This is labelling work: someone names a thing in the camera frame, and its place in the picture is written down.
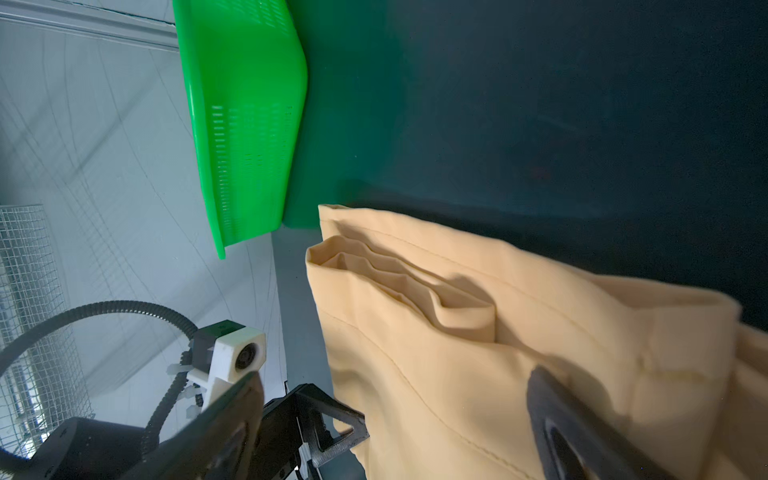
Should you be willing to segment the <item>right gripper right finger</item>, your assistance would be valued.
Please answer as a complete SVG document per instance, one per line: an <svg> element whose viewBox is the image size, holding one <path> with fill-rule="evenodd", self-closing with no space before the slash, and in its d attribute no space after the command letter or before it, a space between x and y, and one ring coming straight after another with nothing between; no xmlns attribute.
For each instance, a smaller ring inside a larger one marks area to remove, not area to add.
<svg viewBox="0 0 768 480"><path fill-rule="evenodd" d="M673 476L600 419L538 366L527 384L527 410L547 479L671 479Z"/></svg>

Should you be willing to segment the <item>yellow skirt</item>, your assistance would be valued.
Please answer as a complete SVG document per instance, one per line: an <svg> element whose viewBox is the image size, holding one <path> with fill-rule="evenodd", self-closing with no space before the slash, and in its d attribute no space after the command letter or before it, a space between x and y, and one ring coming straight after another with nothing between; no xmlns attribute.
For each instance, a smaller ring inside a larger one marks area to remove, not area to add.
<svg viewBox="0 0 768 480"><path fill-rule="evenodd" d="M370 479L539 479L543 366L679 479L767 475L767 335L707 289L598 275L399 213L323 205L306 253Z"/></svg>

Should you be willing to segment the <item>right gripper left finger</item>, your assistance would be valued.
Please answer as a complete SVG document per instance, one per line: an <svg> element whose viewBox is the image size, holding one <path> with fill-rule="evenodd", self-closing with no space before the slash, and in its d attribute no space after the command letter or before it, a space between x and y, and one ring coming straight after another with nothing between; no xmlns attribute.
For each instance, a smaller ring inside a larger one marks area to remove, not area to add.
<svg viewBox="0 0 768 480"><path fill-rule="evenodd" d="M261 423L264 389L245 375L125 479L245 479Z"/></svg>

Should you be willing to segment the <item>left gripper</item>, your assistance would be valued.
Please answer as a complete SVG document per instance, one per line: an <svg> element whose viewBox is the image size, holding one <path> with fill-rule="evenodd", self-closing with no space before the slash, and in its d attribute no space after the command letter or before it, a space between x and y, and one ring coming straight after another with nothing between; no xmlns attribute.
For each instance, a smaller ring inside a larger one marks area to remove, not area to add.
<svg viewBox="0 0 768 480"><path fill-rule="evenodd" d="M302 384L265 405L247 479L311 479L310 464L320 468L368 438L363 413Z"/></svg>

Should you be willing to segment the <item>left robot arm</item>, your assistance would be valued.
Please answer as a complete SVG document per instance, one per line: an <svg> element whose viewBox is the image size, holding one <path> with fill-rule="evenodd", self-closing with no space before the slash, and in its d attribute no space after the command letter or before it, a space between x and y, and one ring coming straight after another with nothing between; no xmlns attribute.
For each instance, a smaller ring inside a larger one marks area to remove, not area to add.
<svg viewBox="0 0 768 480"><path fill-rule="evenodd" d="M73 323L102 315L163 320L189 342L143 427L98 421ZM224 320L198 327L167 307L114 300L62 311L1 305L1 474L11 479L315 479L368 436L362 413L312 384L265 400L263 332Z"/></svg>

